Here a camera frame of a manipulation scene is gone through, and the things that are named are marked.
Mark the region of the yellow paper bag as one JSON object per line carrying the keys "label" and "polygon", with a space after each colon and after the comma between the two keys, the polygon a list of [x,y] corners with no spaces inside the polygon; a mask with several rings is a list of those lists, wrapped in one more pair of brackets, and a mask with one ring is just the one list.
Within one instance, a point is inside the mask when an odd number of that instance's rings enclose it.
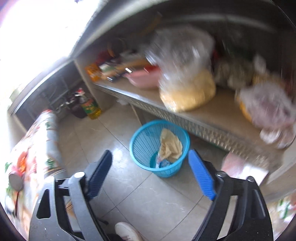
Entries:
{"label": "yellow paper bag", "polygon": [[167,128],[163,128],[160,135],[160,148],[157,157],[176,162],[183,153],[183,145],[178,137]]}

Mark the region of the red drink can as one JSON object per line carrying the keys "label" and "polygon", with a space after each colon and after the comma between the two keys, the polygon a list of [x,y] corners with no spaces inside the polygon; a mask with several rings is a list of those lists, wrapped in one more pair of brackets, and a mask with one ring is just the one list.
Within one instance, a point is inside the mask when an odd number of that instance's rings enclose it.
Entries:
{"label": "red drink can", "polygon": [[16,191],[23,189],[23,174],[20,171],[13,170],[9,174],[9,184]]}

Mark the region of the concrete kitchen counter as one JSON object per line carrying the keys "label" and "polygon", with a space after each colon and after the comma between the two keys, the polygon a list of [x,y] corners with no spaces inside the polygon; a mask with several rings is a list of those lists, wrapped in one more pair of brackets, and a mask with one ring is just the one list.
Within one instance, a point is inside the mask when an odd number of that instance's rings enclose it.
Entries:
{"label": "concrete kitchen counter", "polygon": [[52,71],[101,34],[161,1],[8,1],[1,9],[1,84],[13,113]]}

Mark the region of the pink white sack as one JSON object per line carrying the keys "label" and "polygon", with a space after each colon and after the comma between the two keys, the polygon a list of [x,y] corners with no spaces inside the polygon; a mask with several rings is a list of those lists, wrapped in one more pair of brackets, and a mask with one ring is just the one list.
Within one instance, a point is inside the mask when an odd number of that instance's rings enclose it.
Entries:
{"label": "pink white sack", "polygon": [[248,176],[252,176],[258,186],[268,174],[268,170],[254,166],[233,153],[228,153],[224,157],[221,170],[237,179],[247,179]]}

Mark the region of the blue plastic waste basket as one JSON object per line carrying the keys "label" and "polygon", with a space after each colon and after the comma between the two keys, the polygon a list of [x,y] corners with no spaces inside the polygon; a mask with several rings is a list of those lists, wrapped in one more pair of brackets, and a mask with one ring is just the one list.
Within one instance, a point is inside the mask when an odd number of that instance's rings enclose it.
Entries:
{"label": "blue plastic waste basket", "polygon": [[140,168],[169,178],[180,170],[189,147],[187,131],[166,120],[153,120],[133,134],[129,151]]}

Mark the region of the fruit pattern tablecloth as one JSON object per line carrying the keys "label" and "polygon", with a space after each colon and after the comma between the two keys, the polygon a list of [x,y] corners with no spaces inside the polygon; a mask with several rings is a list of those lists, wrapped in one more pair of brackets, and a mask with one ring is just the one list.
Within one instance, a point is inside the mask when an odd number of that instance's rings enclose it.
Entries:
{"label": "fruit pattern tablecloth", "polygon": [[[21,191],[14,190],[9,184],[9,174],[13,170],[23,174]],[[59,149],[58,118],[48,109],[39,115],[25,136],[12,148],[3,173],[1,204],[26,240],[39,192],[49,176],[65,178],[67,171]]]}

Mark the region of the white shoe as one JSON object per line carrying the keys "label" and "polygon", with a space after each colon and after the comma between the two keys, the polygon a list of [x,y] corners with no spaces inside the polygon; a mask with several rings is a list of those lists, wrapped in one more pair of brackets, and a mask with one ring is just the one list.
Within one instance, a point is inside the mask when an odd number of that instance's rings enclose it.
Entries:
{"label": "white shoe", "polygon": [[128,241],[143,241],[140,233],[127,222],[118,222],[115,227],[115,233],[122,239]]}

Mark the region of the cooking oil bottle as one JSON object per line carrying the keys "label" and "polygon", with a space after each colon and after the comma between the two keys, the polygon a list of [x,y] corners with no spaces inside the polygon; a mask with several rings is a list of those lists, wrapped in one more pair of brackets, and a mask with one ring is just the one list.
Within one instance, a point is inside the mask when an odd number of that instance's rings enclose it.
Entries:
{"label": "cooking oil bottle", "polygon": [[79,97],[79,103],[88,117],[92,120],[97,119],[101,114],[101,108],[94,99],[94,97],[85,92],[82,88],[79,88],[76,92]]}

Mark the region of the dark soy sauce jug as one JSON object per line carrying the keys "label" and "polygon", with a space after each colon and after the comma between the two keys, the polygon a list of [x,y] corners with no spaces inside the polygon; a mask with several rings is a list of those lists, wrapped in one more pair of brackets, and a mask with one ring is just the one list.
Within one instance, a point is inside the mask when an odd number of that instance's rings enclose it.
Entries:
{"label": "dark soy sauce jug", "polygon": [[82,108],[79,97],[74,93],[68,93],[66,96],[66,107],[77,118],[83,119],[87,116],[86,112]]}

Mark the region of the white plastic bag bundle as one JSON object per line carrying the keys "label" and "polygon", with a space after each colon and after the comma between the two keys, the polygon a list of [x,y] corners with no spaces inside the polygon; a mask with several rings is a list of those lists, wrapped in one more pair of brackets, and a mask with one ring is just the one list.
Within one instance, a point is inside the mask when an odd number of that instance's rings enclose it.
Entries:
{"label": "white plastic bag bundle", "polygon": [[244,117],[260,130],[268,145],[285,149],[295,139],[295,105],[277,84],[265,82],[236,93]]}

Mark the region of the orange seasoning packet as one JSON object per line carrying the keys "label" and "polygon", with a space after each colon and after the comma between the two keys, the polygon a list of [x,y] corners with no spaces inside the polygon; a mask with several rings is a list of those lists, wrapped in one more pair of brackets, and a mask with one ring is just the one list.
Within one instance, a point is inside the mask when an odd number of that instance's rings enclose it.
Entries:
{"label": "orange seasoning packet", "polygon": [[101,71],[96,63],[92,63],[85,67],[86,73],[89,75],[92,82],[101,80]]}

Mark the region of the pink plastic basin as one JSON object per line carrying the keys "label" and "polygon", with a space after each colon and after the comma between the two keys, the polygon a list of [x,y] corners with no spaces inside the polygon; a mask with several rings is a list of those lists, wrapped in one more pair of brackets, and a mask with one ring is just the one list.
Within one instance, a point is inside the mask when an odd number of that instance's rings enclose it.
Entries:
{"label": "pink plastic basin", "polygon": [[128,81],[139,89],[155,89],[159,87],[159,80],[162,77],[160,69],[153,69],[149,72],[137,70],[123,75]]}

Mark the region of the dark greens in bag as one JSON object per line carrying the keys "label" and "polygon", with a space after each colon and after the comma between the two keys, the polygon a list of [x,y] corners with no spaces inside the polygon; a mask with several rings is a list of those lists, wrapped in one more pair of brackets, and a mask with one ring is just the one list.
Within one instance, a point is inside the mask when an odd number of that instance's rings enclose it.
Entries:
{"label": "dark greens in bag", "polygon": [[214,63],[213,73],[218,86],[236,91],[251,85],[254,66],[241,57],[223,57]]}

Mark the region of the bag of yellow noodles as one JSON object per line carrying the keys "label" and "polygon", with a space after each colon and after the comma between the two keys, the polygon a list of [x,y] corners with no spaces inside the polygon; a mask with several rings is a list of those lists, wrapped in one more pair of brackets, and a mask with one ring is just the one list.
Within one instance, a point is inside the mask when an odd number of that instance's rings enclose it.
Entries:
{"label": "bag of yellow noodles", "polygon": [[214,45],[208,32],[190,25],[156,30],[145,56],[161,70],[159,96],[168,110],[189,111],[215,96],[211,71]]}

